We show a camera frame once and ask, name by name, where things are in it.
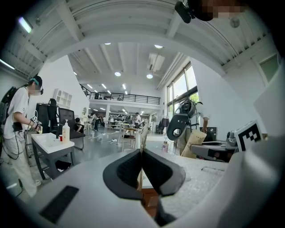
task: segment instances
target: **white pants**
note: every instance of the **white pants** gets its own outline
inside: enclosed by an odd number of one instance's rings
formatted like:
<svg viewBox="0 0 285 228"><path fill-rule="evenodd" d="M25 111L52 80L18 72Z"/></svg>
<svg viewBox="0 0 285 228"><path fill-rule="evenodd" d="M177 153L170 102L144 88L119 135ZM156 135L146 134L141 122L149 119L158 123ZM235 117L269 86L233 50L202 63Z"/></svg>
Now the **white pants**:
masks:
<svg viewBox="0 0 285 228"><path fill-rule="evenodd" d="M26 159L24 137L21 137L21 135L18 134L14 138L5 139L4 144L8 149L7 153L12 158L16 159L19 154L16 160L10 158L10 161L20 180L22 181L25 190L30 197L33 197L37 192L37 187L34 180L32 179L32 174L28 165L28 161Z"/></svg>

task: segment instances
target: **bubble wrap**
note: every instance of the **bubble wrap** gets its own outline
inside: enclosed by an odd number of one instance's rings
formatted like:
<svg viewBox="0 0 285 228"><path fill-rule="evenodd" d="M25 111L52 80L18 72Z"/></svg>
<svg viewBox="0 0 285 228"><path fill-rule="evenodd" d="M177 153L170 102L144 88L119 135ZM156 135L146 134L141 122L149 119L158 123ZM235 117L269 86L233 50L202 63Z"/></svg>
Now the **bubble wrap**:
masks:
<svg viewBox="0 0 285 228"><path fill-rule="evenodd" d="M227 163L167 156L166 159L180 165L186 173L181 188L172 196L162 197L166 213L179 218L194 208L219 182Z"/></svg>

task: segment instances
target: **white desk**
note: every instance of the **white desk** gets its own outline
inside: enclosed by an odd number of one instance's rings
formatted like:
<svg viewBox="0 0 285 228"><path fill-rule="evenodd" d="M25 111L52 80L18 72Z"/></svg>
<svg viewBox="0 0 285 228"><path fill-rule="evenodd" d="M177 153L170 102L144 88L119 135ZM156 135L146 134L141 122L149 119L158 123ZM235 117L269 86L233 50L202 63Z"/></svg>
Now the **white desk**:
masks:
<svg viewBox="0 0 285 228"><path fill-rule="evenodd" d="M31 137L35 160L42 179L45 179L43 171L45 171L52 179L61 174L61 172L57 170L55 162L64 155L70 153L71 163L72 165L75 165L74 142L60 142L52 133L33 134ZM39 158L47 165L47 167L41 167Z"/></svg>

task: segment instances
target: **soap dispenser bottle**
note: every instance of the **soap dispenser bottle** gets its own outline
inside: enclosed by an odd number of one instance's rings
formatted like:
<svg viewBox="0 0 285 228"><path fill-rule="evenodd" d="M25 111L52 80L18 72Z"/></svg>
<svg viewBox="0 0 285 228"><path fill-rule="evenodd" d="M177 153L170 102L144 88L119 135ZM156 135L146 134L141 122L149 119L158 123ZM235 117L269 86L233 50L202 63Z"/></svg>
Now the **soap dispenser bottle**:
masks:
<svg viewBox="0 0 285 228"><path fill-rule="evenodd" d="M66 123L62 127L62 142L63 143L68 143L69 142L69 132L70 132L70 127L68 126L67 119L65 120Z"/></svg>

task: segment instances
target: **spray bottle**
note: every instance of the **spray bottle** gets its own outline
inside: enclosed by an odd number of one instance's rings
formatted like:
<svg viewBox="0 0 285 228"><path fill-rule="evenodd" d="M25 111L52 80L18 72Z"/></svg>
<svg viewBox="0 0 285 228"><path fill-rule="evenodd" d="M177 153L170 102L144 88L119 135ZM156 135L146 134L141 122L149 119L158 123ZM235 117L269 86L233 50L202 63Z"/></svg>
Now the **spray bottle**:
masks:
<svg viewBox="0 0 285 228"><path fill-rule="evenodd" d="M168 151L167 136L164 135L164 142L162 144L162 152L167 153L167 151Z"/></svg>

